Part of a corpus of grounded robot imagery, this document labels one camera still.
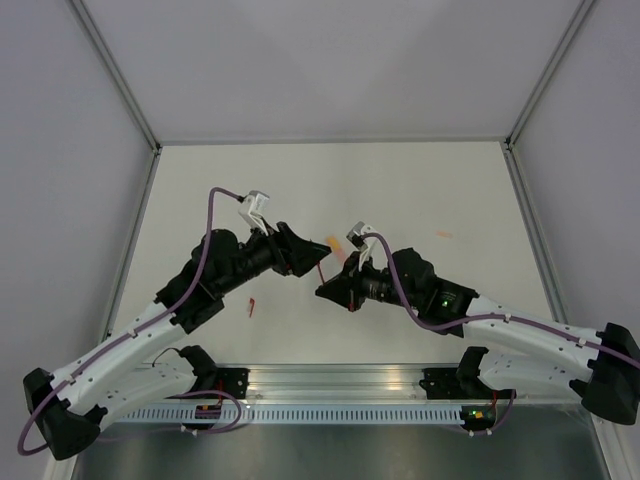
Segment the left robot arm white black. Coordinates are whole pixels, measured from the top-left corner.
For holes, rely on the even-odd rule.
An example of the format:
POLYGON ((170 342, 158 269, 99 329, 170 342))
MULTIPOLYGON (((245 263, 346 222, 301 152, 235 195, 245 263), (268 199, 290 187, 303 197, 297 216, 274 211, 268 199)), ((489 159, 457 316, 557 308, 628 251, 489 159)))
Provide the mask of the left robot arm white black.
POLYGON ((330 253, 329 246, 299 237, 284 222, 254 228, 244 242, 230 230, 209 230, 182 270, 124 330, 64 367, 37 367, 25 375, 30 417, 19 454, 40 451, 25 445, 31 427, 41 434, 43 449, 66 460, 148 403, 183 393, 208 397, 217 386, 217 366, 199 346, 182 348, 175 367, 136 370, 217 315, 227 294, 266 271, 303 277, 330 253))

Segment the red thin pen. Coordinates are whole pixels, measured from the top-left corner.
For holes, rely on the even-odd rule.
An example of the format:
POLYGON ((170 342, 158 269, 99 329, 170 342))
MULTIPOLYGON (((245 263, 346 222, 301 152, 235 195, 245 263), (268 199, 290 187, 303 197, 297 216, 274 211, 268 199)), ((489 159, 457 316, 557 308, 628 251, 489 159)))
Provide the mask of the red thin pen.
POLYGON ((325 276, 324 276, 323 271, 322 271, 322 268, 321 268, 321 264, 320 264, 320 263, 318 263, 318 264, 316 265, 316 267, 317 267, 317 270, 318 270, 318 273, 319 273, 319 277, 320 277, 321 285, 325 285, 326 280, 325 280, 325 276))

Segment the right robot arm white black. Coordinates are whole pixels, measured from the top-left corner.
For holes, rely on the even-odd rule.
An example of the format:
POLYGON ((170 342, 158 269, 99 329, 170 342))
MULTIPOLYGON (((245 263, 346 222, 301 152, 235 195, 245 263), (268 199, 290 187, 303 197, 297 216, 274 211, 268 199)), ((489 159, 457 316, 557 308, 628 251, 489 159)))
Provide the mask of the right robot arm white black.
POLYGON ((383 269, 354 253, 315 293, 351 312, 367 300, 408 307, 419 327, 472 341, 455 373, 466 396, 539 389, 577 399, 612 423, 638 419, 639 346, 622 325, 596 330, 527 317, 438 277, 411 248, 394 252, 383 269))

